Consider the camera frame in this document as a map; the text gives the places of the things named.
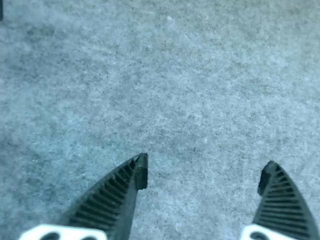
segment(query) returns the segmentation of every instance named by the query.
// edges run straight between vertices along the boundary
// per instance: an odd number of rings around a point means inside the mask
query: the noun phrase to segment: carpet fiber
[[[130,240],[234,240],[280,163],[320,223],[317,0],[4,0],[0,239],[149,154]]]

